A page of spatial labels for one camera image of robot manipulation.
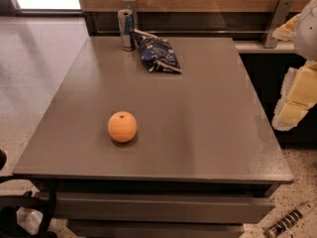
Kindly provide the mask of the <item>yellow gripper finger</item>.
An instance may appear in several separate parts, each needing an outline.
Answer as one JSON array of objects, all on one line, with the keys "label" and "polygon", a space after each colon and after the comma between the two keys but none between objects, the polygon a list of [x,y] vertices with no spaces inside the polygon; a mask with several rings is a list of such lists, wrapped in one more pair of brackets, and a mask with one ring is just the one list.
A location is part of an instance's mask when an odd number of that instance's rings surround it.
[{"label": "yellow gripper finger", "polygon": [[317,62],[308,60],[299,69],[290,67],[284,76],[271,125],[278,131],[296,127],[317,104]]},{"label": "yellow gripper finger", "polygon": [[297,37],[297,27],[301,14],[296,14],[283,25],[277,27],[272,36],[280,41],[294,41]]}]

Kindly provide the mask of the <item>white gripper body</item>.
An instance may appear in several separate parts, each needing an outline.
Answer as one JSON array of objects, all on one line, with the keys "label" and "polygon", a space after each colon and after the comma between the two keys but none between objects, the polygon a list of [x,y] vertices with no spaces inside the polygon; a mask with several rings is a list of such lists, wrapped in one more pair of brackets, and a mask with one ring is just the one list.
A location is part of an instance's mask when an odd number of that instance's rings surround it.
[{"label": "white gripper body", "polygon": [[317,0],[311,0],[300,13],[294,50],[307,60],[317,60]]}]

